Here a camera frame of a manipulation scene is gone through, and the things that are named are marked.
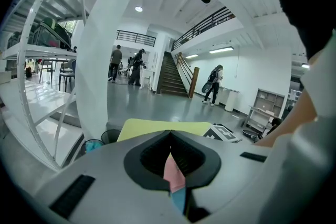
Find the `shelving unit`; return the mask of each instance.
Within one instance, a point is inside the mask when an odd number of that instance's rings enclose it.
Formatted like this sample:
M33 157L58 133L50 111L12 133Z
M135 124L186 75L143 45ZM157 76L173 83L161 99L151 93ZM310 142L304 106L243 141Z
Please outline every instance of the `shelving unit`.
M44 165L56 170L52 163L45 156L41 148L36 143L31 132L20 122L13 114L9 108L6 106L1 109L3 119L11 131L11 133L16 137L16 139L21 143L21 145L27 149L34 158L43 163ZM36 126L40 137L47 147L50 153L54 150L54 139L58 121L52 118L47 118L40 124ZM82 136L82 129L63 123L57 146L56 163L63 167L65 160L67 159L69 153L71 152L73 146Z
M61 110L70 98L69 93L44 87L28 80L25 80L25 87L28 106L35 126ZM0 84L0 98L16 120L28 127L20 102L18 79ZM75 96L72 97L70 102L74 102L75 99Z
M263 133L270 128L272 118L279 117L285 96L270 91L258 89L254 106L244 122L243 128L248 124Z
M16 60L20 45L21 45L21 42L19 42L18 44L15 44L14 46L5 50L0 55L0 60ZM54 48L54 47L42 47L42 46L31 45L31 44L27 44L26 56L25 56L26 59L31 59L31 58L38 58L38 59L44 59L44 58L74 59L76 57L77 57L77 53L74 53L72 51L67 51L67 50L64 50L64 49Z
M274 116L278 117L284 104L284 100L284 95L258 89L254 107L264 111L273 112Z
M16 16L16 9L24 1L20 0L9 12L4 19L5 23ZM80 4L78 9L86 15L84 1L76 1ZM44 0L34 0L23 25L20 42L0 54L0 60L16 60L17 63L17 79L0 85L0 97L5 104L1 113L12 134L32 156L52 169L60 170L72 148L82 136L82 130L62 123L62 120L51 119L49 116L61 110L64 115L65 108L75 100L75 97L26 81L23 66L26 59L74 59L77 54L56 47L28 44L33 24L41 21L36 21L36 16L40 18L44 16L38 15L43 2Z

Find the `white shelf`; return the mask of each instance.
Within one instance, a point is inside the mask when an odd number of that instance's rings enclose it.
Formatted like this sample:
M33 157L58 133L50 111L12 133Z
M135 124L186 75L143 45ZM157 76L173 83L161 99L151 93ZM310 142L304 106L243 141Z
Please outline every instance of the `white shelf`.
M5 50L0 55L0 60L16 60L17 52L19 50L20 42ZM64 49L54 48L54 47L42 47L37 45L27 44L26 47L26 58L65 58L73 59L77 57L77 53L72 51L67 51Z
M70 97L69 93L44 87L28 80L25 80L25 86L29 109L35 125L40 124L55 112L61 110ZM0 98L12 115L27 127L19 96L18 79L12 79L10 82L0 84ZM74 102L75 99L76 97L73 96L71 102Z
M32 156L34 156L38 161L42 162L46 166L54 169L52 164L49 162L47 157L43 154L42 150L37 145L31 132L24 127L18 120L11 114L7 107L1 109L3 119L12 132L12 134L17 138L21 145L27 149ZM36 126L36 129L48 149L51 155L54 154L54 139L57 128L58 121L52 118L47 118L41 124ZM82 135L82 129L63 123L59 132L56 162L62 167L65 160L67 159L69 153L71 152L73 146L77 143Z

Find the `jeans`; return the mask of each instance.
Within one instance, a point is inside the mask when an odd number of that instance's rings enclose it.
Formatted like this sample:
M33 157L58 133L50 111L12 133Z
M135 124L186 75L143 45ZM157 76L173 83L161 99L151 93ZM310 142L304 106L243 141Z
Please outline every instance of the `jeans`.
M204 101L206 101L209 97L209 94L211 93L211 91L214 90L214 95L212 97L212 104L215 103L216 98L217 98L217 94L218 94L218 90L219 90L219 83L212 83L211 88L208 90L208 92L205 94L205 99Z
M135 85L140 85L140 68L132 71L132 75L128 81L128 84L134 84L134 81Z
M110 68L109 68L109 78L113 76L113 80L117 77L118 74L118 67L119 65L117 63L110 63Z

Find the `black slot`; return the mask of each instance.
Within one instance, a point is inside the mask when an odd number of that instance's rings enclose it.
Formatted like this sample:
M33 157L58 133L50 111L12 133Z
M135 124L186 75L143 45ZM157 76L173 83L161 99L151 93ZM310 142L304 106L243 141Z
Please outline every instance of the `black slot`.
M68 218L88 191L95 178L80 175L66 191L50 206L50 209L64 218Z
M257 162L263 163L266 160L266 156L258 155L258 154L253 154L249 152L243 152L240 155L241 157L247 158L247 159L252 159Z

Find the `fluorescent light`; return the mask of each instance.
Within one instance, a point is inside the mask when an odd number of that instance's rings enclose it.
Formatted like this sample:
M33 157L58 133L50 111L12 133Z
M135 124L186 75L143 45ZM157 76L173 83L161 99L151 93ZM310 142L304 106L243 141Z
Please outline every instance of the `fluorescent light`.
M197 57L197 56L198 56L197 54L193 54L193 55L187 56L186 58L189 59L189 58L194 58L194 57Z
M209 51L211 54L216 54L217 52L222 52L222 51L228 51L228 50L233 50L233 47L226 47L218 50L211 50Z

